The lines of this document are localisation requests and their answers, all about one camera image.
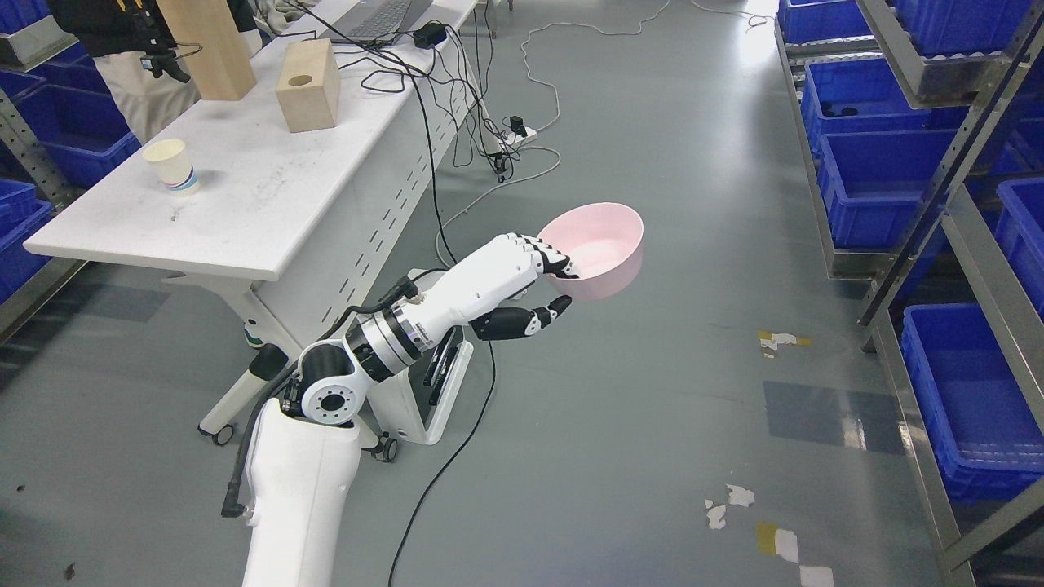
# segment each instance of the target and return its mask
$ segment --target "pink bowl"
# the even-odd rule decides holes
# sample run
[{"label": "pink bowl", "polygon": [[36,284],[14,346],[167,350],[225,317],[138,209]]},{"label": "pink bowl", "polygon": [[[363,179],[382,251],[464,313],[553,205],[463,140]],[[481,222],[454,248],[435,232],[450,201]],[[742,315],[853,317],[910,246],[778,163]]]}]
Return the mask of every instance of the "pink bowl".
[{"label": "pink bowl", "polygon": [[578,302],[619,294],[642,268],[642,217],[627,206],[588,204],[551,220],[538,235],[572,257],[579,279],[548,276],[551,286]]}]

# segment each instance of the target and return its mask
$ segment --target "laptop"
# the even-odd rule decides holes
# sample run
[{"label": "laptop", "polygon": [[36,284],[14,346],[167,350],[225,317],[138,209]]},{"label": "laptop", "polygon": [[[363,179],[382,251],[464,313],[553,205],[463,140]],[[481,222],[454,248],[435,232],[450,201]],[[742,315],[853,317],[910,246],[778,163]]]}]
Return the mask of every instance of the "laptop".
[{"label": "laptop", "polygon": [[350,44],[348,39],[370,46],[394,44],[401,37],[397,33],[420,26],[418,21],[431,4],[432,0],[359,0],[319,38],[334,44]]}]

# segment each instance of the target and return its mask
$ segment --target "table leg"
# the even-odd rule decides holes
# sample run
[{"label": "table leg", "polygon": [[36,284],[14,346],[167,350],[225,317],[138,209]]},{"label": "table leg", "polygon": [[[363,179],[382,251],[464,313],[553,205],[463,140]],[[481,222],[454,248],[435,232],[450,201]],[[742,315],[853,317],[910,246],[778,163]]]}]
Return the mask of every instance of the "table leg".
[{"label": "table leg", "polygon": [[251,362],[248,369],[232,385],[217,404],[200,422],[199,432],[210,436],[217,444],[219,435],[251,400],[261,392],[275,375],[286,365],[295,359],[304,349],[291,336],[283,325],[261,303],[254,294],[253,282],[245,279],[232,279],[208,275],[187,275],[164,280],[173,285],[198,285],[213,291],[224,303],[229,304],[236,315],[250,325],[251,335],[264,343],[258,356]]}]

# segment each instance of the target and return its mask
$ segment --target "white table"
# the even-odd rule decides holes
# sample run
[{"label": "white table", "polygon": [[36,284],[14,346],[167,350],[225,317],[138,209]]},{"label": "white table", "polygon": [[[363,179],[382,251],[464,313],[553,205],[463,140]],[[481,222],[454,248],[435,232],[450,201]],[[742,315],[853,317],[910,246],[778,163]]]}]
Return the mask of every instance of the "white table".
[{"label": "white table", "polygon": [[[326,0],[314,10],[334,22],[356,2]],[[436,0],[422,21],[437,19],[459,29],[474,6],[475,0]],[[287,32],[313,28],[324,30],[305,17]],[[203,186],[198,192],[169,194],[147,164],[132,157],[33,235],[26,249],[182,272],[185,277],[169,281],[214,291],[255,336],[296,358],[348,304],[363,301],[431,177],[412,85],[406,79],[399,94],[364,90],[359,81],[376,69],[370,64],[342,70],[336,127],[287,132],[275,87],[285,47],[302,39],[307,37],[277,39],[255,55],[258,84],[241,101],[199,102],[155,139],[188,143]],[[431,66],[430,51],[409,43],[394,50],[425,71]],[[440,50],[447,66],[456,67],[453,44]],[[338,55],[338,62],[357,56]],[[466,69],[454,76],[476,79],[470,65]],[[374,81],[398,86],[394,76]],[[418,84],[437,165],[457,132],[454,118],[462,122],[472,96],[461,84]],[[432,92],[453,117],[435,107]],[[482,142],[487,152],[499,150],[492,137],[483,135]],[[245,373],[200,431],[220,431],[262,384]]]}]

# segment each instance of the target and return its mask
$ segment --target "caster wheel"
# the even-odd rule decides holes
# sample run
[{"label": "caster wheel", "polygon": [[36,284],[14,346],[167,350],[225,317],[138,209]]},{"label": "caster wheel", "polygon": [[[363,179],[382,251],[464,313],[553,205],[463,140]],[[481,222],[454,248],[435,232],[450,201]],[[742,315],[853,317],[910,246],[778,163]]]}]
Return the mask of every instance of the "caster wheel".
[{"label": "caster wheel", "polygon": [[229,444],[236,433],[236,428],[232,424],[226,424],[223,428],[217,431],[217,433],[211,435],[210,440],[217,446],[224,446]]},{"label": "caster wheel", "polygon": [[393,463],[399,454],[399,441],[397,439],[387,439],[384,441],[384,448],[380,452],[371,452],[370,454],[380,463]]}]

